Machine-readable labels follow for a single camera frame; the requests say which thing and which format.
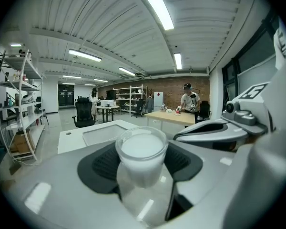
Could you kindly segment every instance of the brick wall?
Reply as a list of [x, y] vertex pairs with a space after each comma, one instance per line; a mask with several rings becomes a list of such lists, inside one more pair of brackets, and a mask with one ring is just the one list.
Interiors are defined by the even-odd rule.
[[163, 79], [150, 79], [150, 80], [141, 80], [136, 82], [127, 82], [119, 83], [111, 86], [99, 87], [98, 88], [98, 97], [106, 97], [106, 91], [112, 90], [113, 88], [125, 88], [131, 85], [134, 86], [147, 86], [148, 87], [148, 96], [150, 89], [152, 92], [164, 92], [164, 103], [172, 109], [175, 109], [180, 105], [180, 100], [183, 92], [183, 85], [185, 83], [190, 83], [193, 88], [199, 89], [200, 99], [202, 101], [210, 101], [210, 81], [208, 77], [172, 77], [172, 78], [163, 78]]

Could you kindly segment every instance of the metal shelving unit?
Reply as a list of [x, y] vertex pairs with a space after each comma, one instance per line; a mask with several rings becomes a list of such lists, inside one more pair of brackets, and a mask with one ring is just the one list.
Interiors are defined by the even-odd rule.
[[[44, 125], [32, 125], [34, 123], [36, 123], [37, 119], [40, 119], [42, 117], [43, 120], [43, 110], [41, 107], [41, 113], [35, 113], [34, 112], [34, 106], [36, 104], [41, 104], [42, 105], [42, 83], [43, 83], [43, 75], [41, 73], [38, 72], [38, 69], [36, 69], [32, 62], [28, 59], [28, 54], [29, 51], [27, 51], [27, 53], [25, 54], [25, 56], [22, 55], [6, 55], [5, 52], [2, 55], [2, 58], [0, 60], [0, 74], [1, 72], [4, 73], [4, 75], [6, 76], [6, 78], [8, 78], [8, 75], [4, 72], [4, 69], [2, 68], [3, 65], [7, 65], [8, 67], [14, 69], [14, 70], [20, 70], [20, 77], [18, 81], [10, 81], [7, 80], [6, 82], [0, 82], [0, 87], [9, 87], [9, 88], [13, 88], [16, 89], [19, 95], [19, 103], [18, 106], [5, 106], [5, 107], [1, 107], [0, 111], [4, 111], [6, 109], [16, 109], [18, 108], [19, 110], [19, 119], [14, 122], [11, 123], [10, 125], [8, 125], [5, 128], [2, 128], [2, 124], [1, 124], [1, 119], [0, 119], [0, 132], [1, 132], [1, 136], [4, 142], [4, 145], [9, 153], [9, 155], [11, 156], [11, 158], [13, 160], [22, 160], [22, 159], [27, 159], [27, 158], [34, 158], [36, 161], [38, 160], [36, 155], [35, 155], [35, 150], [37, 147], [37, 143], [38, 140], [42, 134], [42, 131], [44, 130]], [[26, 74], [27, 78], [29, 79], [29, 81], [33, 80], [33, 79], [41, 79], [41, 89], [39, 89], [38, 87], [32, 85], [31, 83], [28, 83], [26, 81], [23, 80], [23, 74]], [[33, 102], [33, 103], [28, 103], [28, 104], [22, 104], [22, 91], [26, 91], [28, 92], [28, 94], [30, 94], [30, 92], [33, 91], [41, 91], [41, 102]], [[27, 116], [23, 116], [23, 107], [27, 108], [27, 112], [28, 115]], [[35, 148], [31, 147], [31, 144], [29, 142], [29, 137], [26, 133], [26, 129], [30, 128], [30, 138], [32, 141], [32, 144], [34, 144]], [[19, 130], [23, 130], [24, 132], [24, 137], [26, 140], [26, 143], [28, 145], [29, 151], [28, 152], [24, 152], [24, 153], [19, 153], [19, 152], [11, 152], [10, 148], [13, 145], [13, 140], [14, 137], [16, 135], [16, 132]], [[10, 143], [8, 144], [7, 142], [7, 138], [6, 135], [4, 135], [4, 133], [6, 134], [7, 132], [12, 131], [13, 132], [13, 137], [10, 141]]]
[[[135, 86], [135, 87], [132, 87], [130, 85], [129, 87], [126, 87], [126, 88], [114, 88], [114, 90], [119, 91], [119, 93], [116, 93], [116, 95], [121, 95], [121, 96], [127, 97], [126, 99], [116, 99], [116, 101], [120, 101], [120, 107], [121, 108], [122, 108], [122, 106], [127, 106], [129, 108], [129, 110], [121, 109], [121, 111], [128, 112], [129, 114], [135, 113], [134, 108], [136, 108], [136, 107], [133, 106], [132, 101], [138, 101], [139, 99], [134, 99], [134, 97], [137, 97], [139, 95], [140, 95], [141, 99], [144, 99], [146, 102], [147, 86], [144, 87], [143, 84], [141, 86]], [[137, 90], [141, 90], [141, 92], [140, 93], [139, 92], [137, 92], [137, 93], [132, 92], [132, 91], [137, 91]], [[122, 103], [124, 103], [123, 101], [129, 101], [129, 105], [122, 104]]]

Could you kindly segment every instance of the gray floor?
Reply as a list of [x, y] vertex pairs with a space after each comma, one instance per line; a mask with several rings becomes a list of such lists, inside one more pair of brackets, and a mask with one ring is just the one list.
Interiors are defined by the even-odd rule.
[[[42, 132], [41, 137], [38, 141], [36, 147], [36, 156], [39, 162], [35, 162], [34, 160], [26, 160], [24, 161], [26, 164], [22, 164], [22, 167], [13, 175], [10, 175], [9, 167], [12, 164], [11, 158], [6, 155], [0, 165], [0, 181], [7, 179], [14, 179], [16, 182], [22, 176], [27, 174], [30, 170], [34, 169], [38, 163], [43, 162], [57, 154], [57, 146], [59, 142], [59, 134], [61, 131], [67, 131], [75, 129], [75, 125], [72, 119], [72, 116], [76, 115], [75, 109], [61, 109], [57, 114], [49, 114], [48, 120], [49, 125], [45, 121], [45, 130]], [[147, 118], [146, 117], [131, 117], [128, 113], [120, 114], [117, 112], [114, 115], [114, 120], [124, 120], [126, 122], [132, 123], [138, 126], [147, 126]], [[97, 116], [96, 125], [102, 123], [102, 115], [99, 114]], [[160, 129], [160, 122], [150, 120], [149, 125], [155, 128]], [[184, 128], [182, 125], [172, 124], [172, 123], [163, 123], [163, 131], [166, 133], [169, 139], [172, 139], [174, 134], [181, 131]]]

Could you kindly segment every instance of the table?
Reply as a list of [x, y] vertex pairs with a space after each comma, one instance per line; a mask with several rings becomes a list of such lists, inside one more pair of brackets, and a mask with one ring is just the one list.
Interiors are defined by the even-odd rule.
[[[97, 131], [101, 129], [103, 129], [105, 132], [108, 132], [107, 131], [108, 127], [111, 127], [114, 125], [120, 126], [126, 130], [138, 127], [137, 125], [133, 125], [123, 120], [115, 120], [115, 121], [111, 121], [111, 122], [107, 122], [103, 124], [91, 125], [91, 126], [87, 126], [83, 128], [63, 131], [63, 132], [60, 132], [60, 135], [59, 135], [57, 153], [62, 154], [62, 153], [84, 148], [87, 145], [84, 141], [83, 133], [93, 131], [93, 130]], [[104, 142], [102, 135], [95, 137], [95, 143], [102, 143], [102, 142]]]
[[[112, 106], [112, 107], [102, 107], [102, 106], [96, 106], [96, 109], [101, 109], [102, 110], [102, 115], [103, 115], [103, 123], [105, 123], [105, 117], [104, 117], [104, 109], [106, 110], [106, 122], [108, 122], [108, 109], [118, 109], [120, 106]], [[113, 121], [113, 111], [111, 111], [111, 118]]]
[[147, 125], [149, 124], [149, 118], [160, 120], [160, 130], [162, 130], [163, 121], [171, 122], [175, 124], [181, 125], [194, 125], [195, 124], [195, 115], [190, 113], [181, 112], [181, 115], [175, 115], [176, 111], [172, 113], [166, 113], [163, 111], [156, 111], [152, 113], [145, 114], [144, 116], [147, 117]]

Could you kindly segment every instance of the ceiling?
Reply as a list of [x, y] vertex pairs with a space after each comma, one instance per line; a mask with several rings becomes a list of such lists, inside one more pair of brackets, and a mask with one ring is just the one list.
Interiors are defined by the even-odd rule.
[[[164, 31], [146, 0], [19, 0], [4, 24], [4, 43], [24, 43], [46, 74], [109, 82], [206, 73], [238, 15], [241, 0], [164, 0], [174, 29]], [[102, 58], [74, 58], [69, 49]], [[182, 55], [177, 70], [174, 53]]]

